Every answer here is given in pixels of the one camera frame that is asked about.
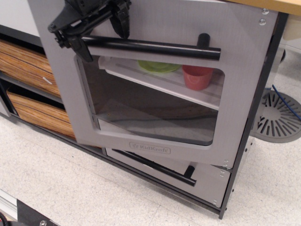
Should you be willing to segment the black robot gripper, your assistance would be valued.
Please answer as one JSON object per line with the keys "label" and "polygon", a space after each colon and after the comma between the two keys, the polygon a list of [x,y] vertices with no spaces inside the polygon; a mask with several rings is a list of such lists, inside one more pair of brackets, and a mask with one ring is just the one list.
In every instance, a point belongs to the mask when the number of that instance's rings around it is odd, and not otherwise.
{"label": "black robot gripper", "polygon": [[67,47],[85,62],[93,62],[81,36],[90,34],[99,24],[110,20],[116,34],[130,35],[129,0],[66,0],[61,13],[48,26],[60,47]]}

